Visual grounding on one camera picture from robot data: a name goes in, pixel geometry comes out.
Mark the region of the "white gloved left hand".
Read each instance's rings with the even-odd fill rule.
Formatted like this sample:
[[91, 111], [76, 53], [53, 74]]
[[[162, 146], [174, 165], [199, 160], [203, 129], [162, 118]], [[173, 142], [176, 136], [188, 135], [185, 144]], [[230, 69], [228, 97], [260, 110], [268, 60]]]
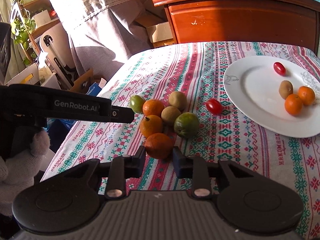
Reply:
[[12, 216], [12, 203], [24, 189], [34, 184], [43, 156], [49, 150], [50, 139], [45, 130], [33, 137], [30, 148], [13, 158], [1, 159], [1, 214]]

